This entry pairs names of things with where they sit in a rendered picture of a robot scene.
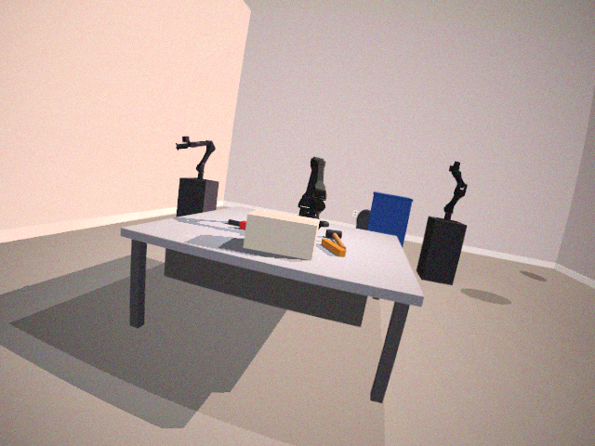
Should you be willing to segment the beige rectangular box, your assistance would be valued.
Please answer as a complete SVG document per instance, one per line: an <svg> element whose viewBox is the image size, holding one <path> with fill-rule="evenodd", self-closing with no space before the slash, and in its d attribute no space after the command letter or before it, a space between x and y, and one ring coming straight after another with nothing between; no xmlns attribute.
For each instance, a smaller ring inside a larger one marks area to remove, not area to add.
<svg viewBox="0 0 595 446"><path fill-rule="evenodd" d="M247 214L243 248L312 260L320 219L266 210Z"/></svg>

